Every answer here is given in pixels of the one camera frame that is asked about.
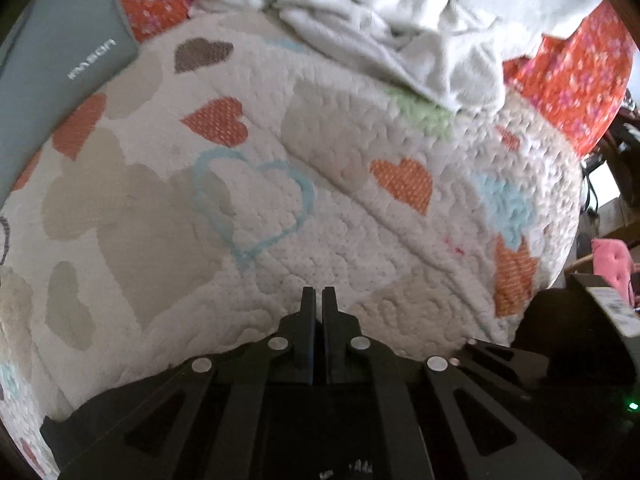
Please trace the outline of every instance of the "green patch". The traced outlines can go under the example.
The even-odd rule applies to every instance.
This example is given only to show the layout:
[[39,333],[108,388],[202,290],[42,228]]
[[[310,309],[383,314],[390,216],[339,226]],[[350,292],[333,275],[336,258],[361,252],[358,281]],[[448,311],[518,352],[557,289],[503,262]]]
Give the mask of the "green patch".
[[439,137],[445,140],[452,139],[452,112],[410,90],[397,86],[387,89],[386,93],[398,105],[400,115],[409,124],[415,126],[427,136]]

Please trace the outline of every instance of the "white quilt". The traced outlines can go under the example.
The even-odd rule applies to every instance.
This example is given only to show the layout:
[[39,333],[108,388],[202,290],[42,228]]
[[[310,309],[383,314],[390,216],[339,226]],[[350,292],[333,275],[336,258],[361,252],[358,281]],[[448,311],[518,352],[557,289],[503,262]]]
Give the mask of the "white quilt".
[[1,211],[0,415],[43,476],[44,415],[263,338],[305,285],[424,359],[507,344],[568,253],[578,164],[516,94],[453,115],[218,20],[145,44]]

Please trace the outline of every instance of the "silver rivet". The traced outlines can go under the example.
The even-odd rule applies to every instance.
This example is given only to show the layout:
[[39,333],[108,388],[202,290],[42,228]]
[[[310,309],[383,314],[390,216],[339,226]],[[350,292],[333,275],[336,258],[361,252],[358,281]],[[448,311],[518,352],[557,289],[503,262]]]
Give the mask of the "silver rivet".
[[429,357],[429,359],[427,360],[427,366],[434,372],[443,372],[447,369],[447,366],[449,366],[449,364],[444,357],[434,355],[433,357]]
[[289,341],[283,337],[273,337],[269,339],[269,348],[271,348],[271,350],[284,350],[287,346],[289,346]]
[[211,359],[207,359],[206,357],[198,357],[193,361],[193,363],[191,363],[191,370],[193,370],[197,374],[208,372],[209,370],[211,370],[211,367]]
[[351,346],[356,350],[366,350],[371,346],[371,341],[369,341],[368,337],[364,337],[363,335],[359,335],[354,337],[351,340]]

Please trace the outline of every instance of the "gray bag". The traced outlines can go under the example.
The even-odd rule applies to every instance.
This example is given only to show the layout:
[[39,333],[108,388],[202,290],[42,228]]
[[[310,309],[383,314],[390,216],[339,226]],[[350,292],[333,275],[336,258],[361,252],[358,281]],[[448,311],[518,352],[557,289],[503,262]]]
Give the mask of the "gray bag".
[[119,0],[31,0],[0,45],[0,206],[55,127],[130,64]]

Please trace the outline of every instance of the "white label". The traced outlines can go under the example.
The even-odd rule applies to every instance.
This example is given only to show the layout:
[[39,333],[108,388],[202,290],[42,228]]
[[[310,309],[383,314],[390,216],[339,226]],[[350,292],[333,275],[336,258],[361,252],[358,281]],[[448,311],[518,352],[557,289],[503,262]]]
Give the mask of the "white label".
[[587,292],[594,297],[622,335],[625,337],[640,336],[640,319],[615,288],[588,286]]

